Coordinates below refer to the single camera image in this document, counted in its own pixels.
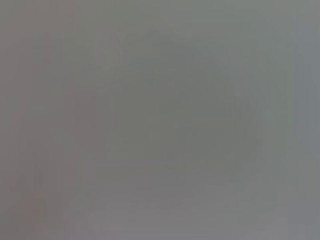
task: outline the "gray wall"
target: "gray wall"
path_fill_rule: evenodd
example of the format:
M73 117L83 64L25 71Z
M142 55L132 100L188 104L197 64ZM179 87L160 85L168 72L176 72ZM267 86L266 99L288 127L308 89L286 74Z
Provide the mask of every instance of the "gray wall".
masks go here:
M319 239L319 8L1 1L0 238Z

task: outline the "blurry gray background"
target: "blurry gray background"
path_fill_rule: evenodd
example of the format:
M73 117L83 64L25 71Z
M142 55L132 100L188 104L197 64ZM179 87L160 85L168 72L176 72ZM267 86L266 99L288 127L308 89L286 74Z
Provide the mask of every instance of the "blurry gray background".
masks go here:
M2 0L0 238L319 239L319 10Z

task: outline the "gray surface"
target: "gray surface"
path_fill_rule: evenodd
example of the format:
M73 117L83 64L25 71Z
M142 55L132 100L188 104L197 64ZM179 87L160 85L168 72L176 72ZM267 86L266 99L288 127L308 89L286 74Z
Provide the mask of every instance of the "gray surface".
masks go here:
M319 239L317 10L2 1L0 238Z

